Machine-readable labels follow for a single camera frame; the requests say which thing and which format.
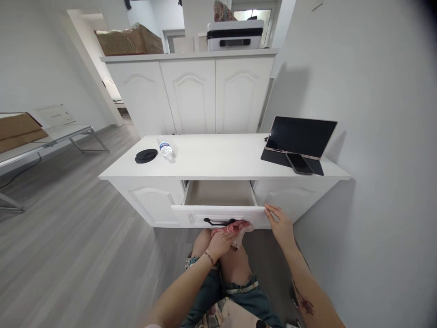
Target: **smartphone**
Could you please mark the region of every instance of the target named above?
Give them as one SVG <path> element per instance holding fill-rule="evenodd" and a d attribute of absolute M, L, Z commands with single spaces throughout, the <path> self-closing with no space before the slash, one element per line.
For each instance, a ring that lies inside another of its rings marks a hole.
<path fill-rule="evenodd" d="M 286 154 L 288 162 L 297 174 L 312 175 L 314 172 L 305 162 L 302 155 L 299 154 Z"/>

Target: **white printer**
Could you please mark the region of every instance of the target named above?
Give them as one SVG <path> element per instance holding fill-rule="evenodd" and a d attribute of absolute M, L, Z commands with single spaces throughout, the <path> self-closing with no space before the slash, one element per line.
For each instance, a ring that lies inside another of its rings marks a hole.
<path fill-rule="evenodd" d="M 234 20 L 208 24 L 208 51 L 259 49 L 263 20 Z"/>

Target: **cabinet top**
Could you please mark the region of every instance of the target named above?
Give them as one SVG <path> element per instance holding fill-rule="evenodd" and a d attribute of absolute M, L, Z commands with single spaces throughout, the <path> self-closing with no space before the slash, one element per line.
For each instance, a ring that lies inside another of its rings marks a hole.
<path fill-rule="evenodd" d="M 244 58 L 244 57 L 274 57 L 279 49 L 251 49 L 251 50 L 227 50 L 227 51 L 206 51 L 178 54 L 159 55 L 129 55 L 129 56 L 107 56 L 100 57 L 102 62 L 153 62 L 171 61 L 202 58 Z"/>
<path fill-rule="evenodd" d="M 181 180 L 326 179 L 349 180 L 351 176 L 323 157 L 324 176 L 296 174 L 292 168 L 260 159 L 267 133 L 183 134 L 165 136 L 175 153 L 174 163 L 159 152 L 154 160 L 137 164 L 135 156 L 145 149 L 158 149 L 158 136 L 142 138 L 99 178 L 172 177 Z"/>

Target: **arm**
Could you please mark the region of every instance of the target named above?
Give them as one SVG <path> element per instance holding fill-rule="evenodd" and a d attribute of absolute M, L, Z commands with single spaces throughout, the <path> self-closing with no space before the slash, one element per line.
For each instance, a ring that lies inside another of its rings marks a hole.
<path fill-rule="evenodd" d="M 229 250 L 236 237 L 236 234 L 216 233 L 214 235 L 206 250 L 214 263 Z M 146 326 L 156 324 L 162 328 L 179 327 L 193 306 L 200 287 L 212 267 L 211 260 L 203 254 L 155 302 L 150 310 Z"/>
<path fill-rule="evenodd" d="M 273 234 L 284 252 L 291 270 L 300 312 L 308 328 L 344 328 L 329 298 L 311 274 L 302 253 L 297 248 L 293 222 L 280 207 L 265 205 Z M 278 217 L 275 221 L 272 213 Z"/>

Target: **leg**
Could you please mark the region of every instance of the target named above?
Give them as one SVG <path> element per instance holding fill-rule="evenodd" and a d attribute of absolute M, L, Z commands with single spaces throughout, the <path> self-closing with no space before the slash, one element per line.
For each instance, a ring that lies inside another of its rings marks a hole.
<path fill-rule="evenodd" d="M 237 251 L 231 248 L 220 258 L 220 269 L 225 284 L 245 285 L 252 278 L 249 258 L 243 245 Z"/>
<path fill-rule="evenodd" d="M 14 206 L 14 207 L 0 206 L 0 209 L 26 211 L 26 208 L 24 207 L 24 205 L 18 203 L 17 201 L 13 200 L 12 198 L 6 196 L 5 194 L 0 193 L 0 199 L 4 200 L 6 203 L 9 203 L 9 204 Z"/>
<path fill-rule="evenodd" d="M 100 140 L 99 136 L 97 135 L 97 133 L 94 131 L 94 129 L 91 129 L 91 133 L 94 135 L 94 137 L 96 137 L 97 141 L 100 142 L 100 144 L 102 145 L 102 147 L 105 149 L 105 151 L 107 153 L 109 153 L 109 149 L 106 148 L 105 144 Z"/>
<path fill-rule="evenodd" d="M 73 138 L 70 138 L 69 140 L 71 141 L 71 143 L 72 143 L 73 145 L 75 145 L 75 147 L 76 147 L 77 149 L 79 149 L 79 150 L 81 151 L 81 153 L 83 153 L 83 150 L 79 147 L 78 144 L 76 144 L 76 141 L 74 141 Z"/>
<path fill-rule="evenodd" d="M 188 270 L 189 267 L 202 256 L 203 252 L 206 251 L 210 241 L 211 229 L 203 229 L 194 242 L 191 258 L 187 259 Z M 209 308 L 223 298 L 220 285 L 220 272 L 215 266 L 205 278 L 202 287 L 200 287 L 199 294 L 181 327 L 194 327 L 203 318 Z"/>
<path fill-rule="evenodd" d="M 270 327 L 284 327 L 279 317 L 270 309 L 269 298 L 258 286 L 258 280 L 249 267 L 243 245 L 229 250 L 220 258 L 225 296 L 263 320 Z"/>
<path fill-rule="evenodd" d="M 211 242 L 211 229 L 203 229 L 202 232 L 197 236 L 194 242 L 193 252 L 191 257 L 199 258 L 206 251 Z"/>

